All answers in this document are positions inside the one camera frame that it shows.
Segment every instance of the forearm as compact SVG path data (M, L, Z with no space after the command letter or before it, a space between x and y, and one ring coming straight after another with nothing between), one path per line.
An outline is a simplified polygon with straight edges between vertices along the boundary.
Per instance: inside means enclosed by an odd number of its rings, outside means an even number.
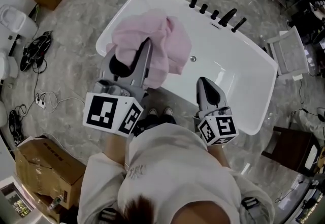
M208 146L208 152L216 158L222 166L230 168L221 145Z
M104 154L111 160L124 166L126 138L110 134L106 139Z

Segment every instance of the black pants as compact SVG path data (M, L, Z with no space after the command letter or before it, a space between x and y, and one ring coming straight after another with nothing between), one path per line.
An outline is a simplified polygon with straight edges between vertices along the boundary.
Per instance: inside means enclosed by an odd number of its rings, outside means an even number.
M135 136L138 136L143 131L164 123L177 124L174 117L171 115L162 115L161 117L158 117L157 115L147 115L145 119L137 122L133 133Z

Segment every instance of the sleeve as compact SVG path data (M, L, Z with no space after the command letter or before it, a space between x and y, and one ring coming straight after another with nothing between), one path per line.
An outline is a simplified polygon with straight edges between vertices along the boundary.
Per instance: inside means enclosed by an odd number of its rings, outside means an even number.
M103 209L117 209L117 194L125 174L122 165L103 153L89 158L82 181L78 224L97 223Z
M275 210L270 197L241 174L225 167L235 179L242 202L239 208L240 223L273 223Z

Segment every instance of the white cable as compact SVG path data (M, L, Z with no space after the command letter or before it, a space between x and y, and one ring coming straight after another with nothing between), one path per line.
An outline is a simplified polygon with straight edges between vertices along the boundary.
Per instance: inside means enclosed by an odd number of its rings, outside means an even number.
M60 102L62 102L62 101L66 101L66 100L70 100L70 99L79 100L79 101L82 102L82 104L85 105L85 103L84 103L81 99L79 99L79 98L70 97L70 98L66 98L66 99L63 99L63 100L58 101L58 99L57 99L55 93L53 93L53 92L51 92L51 91L46 91L46 92L44 92L44 91L42 91L42 90L40 90L40 91L41 91L41 95L42 95L42 94L49 94L49 96L50 96L51 107L53 108L53 110L51 111L51 113L54 112L54 110L57 108L57 106L59 105ZM51 94L53 94L54 97L55 97L55 99L56 99L56 103L55 103L55 105L52 104Z
M52 134L50 134L50 133L48 133L48 132L43 132L42 134L41 134L41 136L42 135L44 135L44 134L48 134L48 135L50 135L50 136L52 136L52 137L54 137L54 139L60 144L60 146L63 148L63 150L65 150L69 155L71 155L73 158L75 158L75 159L77 159L77 160L83 160L83 161L85 161L86 163L88 163L88 161L87 160L85 160L84 158L80 158L80 157L75 157L75 156L73 156L68 150L66 150L65 149L65 147L60 143L60 141L54 136L54 135L52 135Z

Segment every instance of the power strip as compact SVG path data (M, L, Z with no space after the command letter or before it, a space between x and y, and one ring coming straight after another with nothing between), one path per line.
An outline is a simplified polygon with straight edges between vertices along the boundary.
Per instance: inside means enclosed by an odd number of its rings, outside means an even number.
M44 99L40 99L39 97L37 97L35 99L35 103L39 105L42 109L45 109L46 103L44 102Z

